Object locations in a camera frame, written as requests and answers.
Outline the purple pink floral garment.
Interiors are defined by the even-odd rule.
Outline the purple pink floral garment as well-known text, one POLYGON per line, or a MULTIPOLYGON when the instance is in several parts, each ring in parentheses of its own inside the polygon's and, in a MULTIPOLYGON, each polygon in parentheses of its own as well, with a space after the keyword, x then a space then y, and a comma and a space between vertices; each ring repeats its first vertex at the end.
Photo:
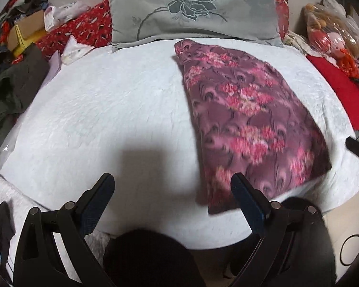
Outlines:
POLYGON ((274 199, 330 171, 320 128, 273 66, 190 39, 174 50, 200 136, 210 214, 237 208, 236 173, 274 199))

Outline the white folded clothes pile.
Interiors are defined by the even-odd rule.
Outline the white folded clothes pile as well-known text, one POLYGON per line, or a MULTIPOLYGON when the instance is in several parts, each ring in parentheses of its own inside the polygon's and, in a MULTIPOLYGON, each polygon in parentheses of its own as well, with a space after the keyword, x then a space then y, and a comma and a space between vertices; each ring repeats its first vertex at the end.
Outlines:
POLYGON ((90 6, 81 1, 73 1, 59 7, 53 5, 48 6, 44 11, 44 25, 46 32, 49 33, 70 20, 76 19, 89 9, 90 6))

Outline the stuffed toys in plastic bag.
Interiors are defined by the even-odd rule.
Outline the stuffed toys in plastic bag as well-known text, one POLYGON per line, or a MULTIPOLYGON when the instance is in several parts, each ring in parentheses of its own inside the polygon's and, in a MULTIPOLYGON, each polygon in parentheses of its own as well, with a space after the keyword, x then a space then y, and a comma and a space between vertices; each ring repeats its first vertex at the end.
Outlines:
POLYGON ((332 57, 349 78, 359 80, 359 27, 336 0, 304 7, 309 43, 332 57))

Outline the white quilted bed cover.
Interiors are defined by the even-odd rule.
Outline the white quilted bed cover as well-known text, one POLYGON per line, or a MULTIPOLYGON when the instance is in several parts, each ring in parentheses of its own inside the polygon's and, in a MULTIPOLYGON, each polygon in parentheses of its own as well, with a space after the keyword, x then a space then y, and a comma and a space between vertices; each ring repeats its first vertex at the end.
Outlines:
POLYGON ((77 200, 102 174, 115 192, 97 228, 153 229, 189 249, 250 234, 239 210, 200 201, 200 155, 174 40, 92 50, 41 88, 0 149, 0 183, 49 210, 77 200))

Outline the dark green quilted jacket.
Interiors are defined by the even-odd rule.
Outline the dark green quilted jacket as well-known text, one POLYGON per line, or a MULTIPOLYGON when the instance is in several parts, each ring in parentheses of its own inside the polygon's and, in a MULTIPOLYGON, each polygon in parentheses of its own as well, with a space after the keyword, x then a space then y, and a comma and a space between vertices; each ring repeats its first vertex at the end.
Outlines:
POLYGON ((23 60, 0 73, 0 132, 9 117, 24 113, 50 70, 35 44, 23 52, 23 60))

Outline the grey floral pillow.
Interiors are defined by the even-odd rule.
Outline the grey floral pillow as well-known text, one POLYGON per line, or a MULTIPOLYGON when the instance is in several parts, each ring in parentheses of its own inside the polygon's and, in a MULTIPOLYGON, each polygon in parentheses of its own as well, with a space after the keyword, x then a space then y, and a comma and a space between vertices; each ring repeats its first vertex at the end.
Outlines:
POLYGON ((114 50, 157 40, 232 38, 282 45, 275 0, 108 0, 114 50))

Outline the lavender paper sheet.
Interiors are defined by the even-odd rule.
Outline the lavender paper sheet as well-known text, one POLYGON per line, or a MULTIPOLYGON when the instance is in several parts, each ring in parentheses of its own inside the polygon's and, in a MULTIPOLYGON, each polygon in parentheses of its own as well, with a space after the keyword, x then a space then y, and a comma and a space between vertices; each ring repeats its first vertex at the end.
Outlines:
POLYGON ((56 50, 51 56, 50 60, 48 61, 48 64, 50 66, 50 69, 45 79, 43 80, 43 83, 41 84, 41 88, 49 84, 61 70, 61 54, 58 50, 56 50))

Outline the cardboard box with yellow tape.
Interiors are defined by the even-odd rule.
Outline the cardboard box with yellow tape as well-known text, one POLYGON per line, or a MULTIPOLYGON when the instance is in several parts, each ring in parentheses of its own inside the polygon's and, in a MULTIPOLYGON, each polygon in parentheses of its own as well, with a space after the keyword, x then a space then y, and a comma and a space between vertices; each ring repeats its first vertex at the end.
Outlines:
POLYGON ((19 20, 9 31, 7 48, 18 57, 27 47, 46 35, 44 10, 33 13, 19 20))

